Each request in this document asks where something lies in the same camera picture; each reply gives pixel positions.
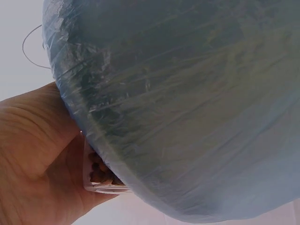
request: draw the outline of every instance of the wire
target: wire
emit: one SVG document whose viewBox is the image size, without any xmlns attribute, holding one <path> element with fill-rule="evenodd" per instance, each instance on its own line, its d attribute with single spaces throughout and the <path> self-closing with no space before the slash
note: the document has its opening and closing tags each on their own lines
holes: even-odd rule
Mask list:
<svg viewBox="0 0 300 225">
<path fill-rule="evenodd" d="M 51 69 L 50 67 L 44 67 L 44 66 L 41 66 L 41 65 L 39 65 L 39 64 L 37 64 L 37 63 L 35 63 L 35 62 L 33 62 L 33 61 L 27 56 L 27 54 L 26 54 L 26 52 L 25 52 L 25 50 L 24 50 L 24 46 L 25 46 L 25 42 L 26 42 L 27 38 L 28 38 L 33 32 L 35 32 L 37 29 L 39 29 L 40 27 L 42 27 L 42 25 L 37 26 L 35 29 L 33 29 L 33 30 L 26 36 L 26 38 L 24 38 L 23 44 L 22 44 L 22 51 L 23 51 L 23 54 L 24 54 L 24 56 L 26 57 L 26 59 L 27 59 L 29 62 L 31 62 L 33 65 L 35 65 L 35 66 L 37 66 L 37 67 L 45 68 L 45 69 Z"/>
</svg>

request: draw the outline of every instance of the blue plastic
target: blue plastic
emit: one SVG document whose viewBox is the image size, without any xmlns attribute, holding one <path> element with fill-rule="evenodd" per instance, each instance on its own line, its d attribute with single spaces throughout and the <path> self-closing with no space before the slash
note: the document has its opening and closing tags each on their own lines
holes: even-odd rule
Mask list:
<svg viewBox="0 0 300 225">
<path fill-rule="evenodd" d="M 148 204 L 190 223 L 300 197 L 300 1 L 45 0 L 72 116 Z"/>
</svg>

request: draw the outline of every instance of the plastic bag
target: plastic bag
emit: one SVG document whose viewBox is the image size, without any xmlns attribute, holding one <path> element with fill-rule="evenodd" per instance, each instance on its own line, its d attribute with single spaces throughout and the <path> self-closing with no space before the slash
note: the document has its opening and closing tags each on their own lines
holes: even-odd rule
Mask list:
<svg viewBox="0 0 300 225">
<path fill-rule="evenodd" d="M 89 144 L 190 223 L 300 197 L 297 0 L 45 0 L 44 45 Z"/>
</svg>

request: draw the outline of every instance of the brown pellet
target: brown pellet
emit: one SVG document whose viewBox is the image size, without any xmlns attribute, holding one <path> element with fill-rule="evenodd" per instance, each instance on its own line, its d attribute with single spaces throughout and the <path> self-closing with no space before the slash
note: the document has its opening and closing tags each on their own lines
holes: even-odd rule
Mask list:
<svg viewBox="0 0 300 225">
<path fill-rule="evenodd" d="M 89 154 L 89 159 L 92 162 L 91 168 L 93 170 L 90 173 L 91 182 L 101 185 L 124 186 L 124 183 L 105 165 L 96 152 Z"/>
</svg>

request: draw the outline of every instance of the hand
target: hand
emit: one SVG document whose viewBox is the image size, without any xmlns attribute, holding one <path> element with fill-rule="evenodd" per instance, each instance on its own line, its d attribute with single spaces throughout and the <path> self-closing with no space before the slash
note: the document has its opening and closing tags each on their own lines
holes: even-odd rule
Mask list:
<svg viewBox="0 0 300 225">
<path fill-rule="evenodd" d="M 69 225 L 115 197 L 84 190 L 83 145 L 55 84 L 0 102 L 0 224 Z"/>
</svg>

